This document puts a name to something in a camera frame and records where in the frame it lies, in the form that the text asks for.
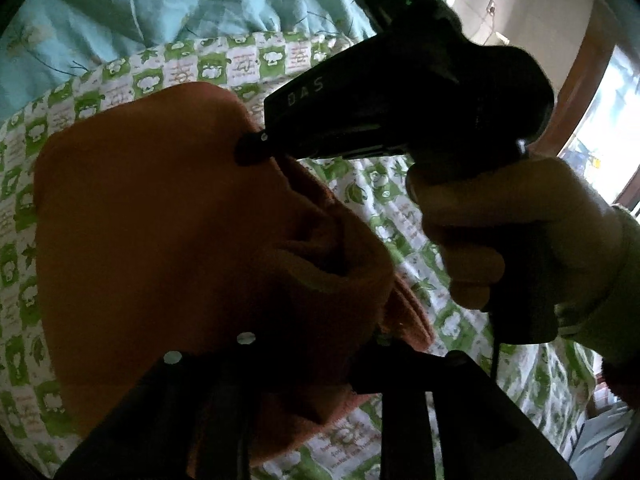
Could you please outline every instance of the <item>orange cloth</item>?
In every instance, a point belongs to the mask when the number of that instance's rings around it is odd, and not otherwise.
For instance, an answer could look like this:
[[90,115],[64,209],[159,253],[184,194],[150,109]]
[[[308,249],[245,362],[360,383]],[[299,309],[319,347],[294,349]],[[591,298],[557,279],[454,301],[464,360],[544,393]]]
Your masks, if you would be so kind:
[[235,164],[250,130],[233,94],[189,83],[76,123],[40,153],[38,300],[82,435],[165,352],[216,351],[254,332],[277,342],[274,373],[319,417],[265,393],[260,463],[364,400],[344,382],[377,323],[430,345],[384,245],[325,186],[293,160]]

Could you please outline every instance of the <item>wall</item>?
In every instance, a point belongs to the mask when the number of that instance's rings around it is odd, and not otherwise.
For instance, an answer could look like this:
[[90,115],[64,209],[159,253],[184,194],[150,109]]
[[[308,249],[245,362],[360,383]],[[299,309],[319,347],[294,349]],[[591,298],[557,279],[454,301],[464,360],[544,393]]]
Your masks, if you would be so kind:
[[[467,37],[488,39],[492,19],[489,0],[455,0]],[[495,0],[495,30],[511,44],[530,52],[545,70],[556,92],[566,79],[587,28],[593,0]],[[495,43],[495,37],[489,38]]]

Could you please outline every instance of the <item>black plastic handle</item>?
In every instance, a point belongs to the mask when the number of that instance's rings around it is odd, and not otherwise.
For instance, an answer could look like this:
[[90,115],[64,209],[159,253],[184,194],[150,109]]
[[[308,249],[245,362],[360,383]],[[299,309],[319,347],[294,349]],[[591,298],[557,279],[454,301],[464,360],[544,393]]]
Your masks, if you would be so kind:
[[[464,180],[528,157],[521,144],[473,150],[411,153],[421,177],[432,185]],[[502,279],[492,286],[487,311],[500,343],[536,344],[558,336],[559,264],[542,223],[510,224],[495,228],[456,228],[452,236],[495,248],[504,258]]]

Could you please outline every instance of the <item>green patterned bedsheet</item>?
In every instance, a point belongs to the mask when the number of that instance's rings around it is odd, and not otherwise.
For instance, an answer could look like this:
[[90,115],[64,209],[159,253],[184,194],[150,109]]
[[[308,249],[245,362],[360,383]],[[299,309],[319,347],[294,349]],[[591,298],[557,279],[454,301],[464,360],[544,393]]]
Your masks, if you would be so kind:
[[[229,88],[261,123],[265,95],[349,45],[342,37],[274,32],[178,41],[72,78],[2,124],[0,426],[38,469],[52,476],[78,442],[58,393],[37,306],[31,170],[47,137],[98,111],[194,80]],[[431,351],[461,349],[488,370],[492,337],[487,318],[461,309],[448,295],[449,279],[437,248],[422,234],[420,211],[406,195],[408,159],[303,163],[384,241],[434,323],[438,338]],[[591,352],[563,340],[502,348],[500,386],[560,450],[594,386],[592,359]],[[254,478],[377,479],[381,426],[375,397],[299,450],[256,468]]]

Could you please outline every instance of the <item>sleeve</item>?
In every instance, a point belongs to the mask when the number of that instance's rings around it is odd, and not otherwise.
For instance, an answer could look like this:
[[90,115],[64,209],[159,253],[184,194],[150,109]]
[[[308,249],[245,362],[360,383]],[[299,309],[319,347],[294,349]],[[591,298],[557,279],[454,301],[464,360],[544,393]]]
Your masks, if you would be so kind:
[[607,297],[581,322],[568,326],[560,315],[561,334],[604,358],[610,389],[631,407],[640,407],[640,224],[616,207],[623,226],[620,272]]
[[570,337],[621,365],[640,354],[640,224],[623,208],[616,209],[625,248],[620,272],[607,297]]

